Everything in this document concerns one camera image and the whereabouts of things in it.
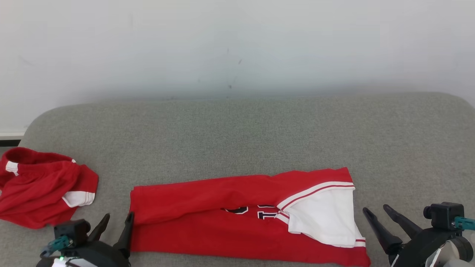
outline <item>gray couch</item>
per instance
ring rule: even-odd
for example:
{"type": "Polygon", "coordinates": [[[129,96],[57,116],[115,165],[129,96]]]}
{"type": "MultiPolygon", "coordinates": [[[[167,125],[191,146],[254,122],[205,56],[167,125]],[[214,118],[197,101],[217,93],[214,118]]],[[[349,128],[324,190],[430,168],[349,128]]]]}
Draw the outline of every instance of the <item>gray couch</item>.
{"type": "MultiPolygon", "coordinates": [[[[355,220],[373,266],[388,262],[365,206],[405,241],[384,203],[422,227],[430,226],[422,210],[434,202],[465,204],[466,216],[475,218],[475,110],[439,93],[66,106],[37,118],[20,146],[68,155],[99,174],[94,203],[73,219],[95,225],[110,212],[101,238],[108,243],[120,235],[134,185],[344,166],[356,185],[355,220]]],[[[0,221],[0,266],[34,266],[52,238],[51,227],[0,221]]],[[[310,266],[166,253],[133,253],[131,263],[310,266]]]]}

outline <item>red fabric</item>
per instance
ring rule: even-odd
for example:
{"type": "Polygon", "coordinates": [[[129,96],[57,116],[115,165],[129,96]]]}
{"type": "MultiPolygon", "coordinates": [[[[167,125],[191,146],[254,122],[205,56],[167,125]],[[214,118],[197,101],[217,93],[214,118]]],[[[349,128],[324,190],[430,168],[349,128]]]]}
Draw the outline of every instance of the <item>red fabric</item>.
{"type": "Polygon", "coordinates": [[[370,260],[365,247],[329,246],[303,234],[289,233],[288,225],[279,219],[223,210],[277,206],[287,197],[327,181],[352,182],[344,168],[134,187],[132,251],[367,267],[370,260]]]}
{"type": "Polygon", "coordinates": [[[0,161],[0,219],[32,229],[57,225],[70,220],[77,209],[66,205],[64,194],[95,193],[97,183],[97,174],[70,157],[10,149],[0,161]],[[6,170],[9,161],[18,163],[18,176],[6,170]]]}

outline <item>cable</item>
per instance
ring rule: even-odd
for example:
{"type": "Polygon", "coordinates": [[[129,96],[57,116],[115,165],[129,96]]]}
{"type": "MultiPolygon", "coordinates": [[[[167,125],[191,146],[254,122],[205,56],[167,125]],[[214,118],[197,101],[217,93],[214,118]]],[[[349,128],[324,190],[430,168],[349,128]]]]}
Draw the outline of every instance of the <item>cable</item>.
{"type": "Polygon", "coordinates": [[[70,260],[73,260],[73,258],[70,258],[67,260],[67,262],[65,263],[66,266],[71,266],[71,267],[80,267],[79,265],[76,265],[72,262],[69,262],[70,260]]]}
{"type": "Polygon", "coordinates": [[[53,260],[54,260],[55,258],[60,258],[59,256],[49,256],[49,257],[46,257],[45,254],[46,254],[46,251],[43,251],[43,252],[39,255],[39,257],[42,258],[42,259],[53,259],[53,260]]]}

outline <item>robotic arm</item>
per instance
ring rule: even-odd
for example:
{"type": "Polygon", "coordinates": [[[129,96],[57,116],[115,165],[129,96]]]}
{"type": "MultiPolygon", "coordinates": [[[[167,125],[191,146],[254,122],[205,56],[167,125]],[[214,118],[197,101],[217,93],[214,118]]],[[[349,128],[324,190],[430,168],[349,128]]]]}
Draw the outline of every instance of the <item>robotic arm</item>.
{"type": "Polygon", "coordinates": [[[472,237],[475,232],[467,231],[470,232],[468,238],[463,237],[462,232],[475,230],[475,220],[464,218],[462,204],[443,202],[425,207],[424,217],[432,220],[432,227],[427,229],[422,229],[389,205],[383,208],[411,238],[403,244],[368,208],[363,208],[391,267],[473,267],[469,262],[474,258],[475,240],[472,237]]]}
{"type": "Polygon", "coordinates": [[[40,254],[37,267],[130,267],[130,241],[134,214],[125,220],[122,234],[113,246],[99,241],[105,231],[110,215],[106,214],[91,234],[91,225],[84,219],[69,221],[54,227],[55,240],[40,254]],[[61,256],[51,257],[59,251],[61,256]]]}

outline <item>red jersey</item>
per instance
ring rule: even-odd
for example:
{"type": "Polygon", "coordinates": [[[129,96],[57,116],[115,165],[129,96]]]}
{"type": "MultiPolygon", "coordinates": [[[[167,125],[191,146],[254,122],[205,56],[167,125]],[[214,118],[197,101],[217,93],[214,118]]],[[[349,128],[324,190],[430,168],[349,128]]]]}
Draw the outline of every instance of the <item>red jersey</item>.
{"type": "Polygon", "coordinates": [[[63,223],[94,201],[97,183],[70,157],[12,148],[0,160],[0,219],[32,229],[63,223]]]}
{"type": "Polygon", "coordinates": [[[370,265],[346,168],[139,186],[132,251],[370,265]]]}

